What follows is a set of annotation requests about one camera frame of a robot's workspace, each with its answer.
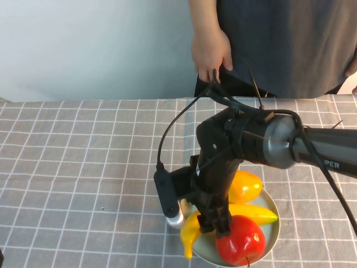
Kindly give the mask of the person's left hand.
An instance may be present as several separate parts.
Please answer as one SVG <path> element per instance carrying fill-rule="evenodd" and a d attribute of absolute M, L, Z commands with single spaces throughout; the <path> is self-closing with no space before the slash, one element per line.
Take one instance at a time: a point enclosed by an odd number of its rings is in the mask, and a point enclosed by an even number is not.
<path fill-rule="evenodd" d="M 344 72 L 346 81 L 342 86 L 343 94 L 356 94 L 356 54 Z"/>

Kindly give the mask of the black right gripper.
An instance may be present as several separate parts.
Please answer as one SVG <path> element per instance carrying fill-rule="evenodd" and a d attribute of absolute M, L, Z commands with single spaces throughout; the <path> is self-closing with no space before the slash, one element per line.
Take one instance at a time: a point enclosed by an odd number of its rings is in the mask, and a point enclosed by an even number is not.
<path fill-rule="evenodd" d="M 216 230 L 216 237 L 231 234 L 228 191 L 241 159 L 231 150 L 208 154 L 200 151 L 190 157 L 186 197 L 201 214 L 197 216 L 201 233 Z"/>

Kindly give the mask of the person's right hand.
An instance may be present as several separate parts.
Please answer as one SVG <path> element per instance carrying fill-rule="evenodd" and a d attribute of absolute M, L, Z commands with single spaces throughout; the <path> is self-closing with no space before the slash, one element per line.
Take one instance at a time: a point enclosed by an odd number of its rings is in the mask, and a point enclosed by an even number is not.
<path fill-rule="evenodd" d="M 231 47 L 227 35 L 220 29 L 208 32 L 194 32 L 191 44 L 191 55 L 195 70 L 204 82 L 219 78 L 219 69 L 233 69 Z"/>

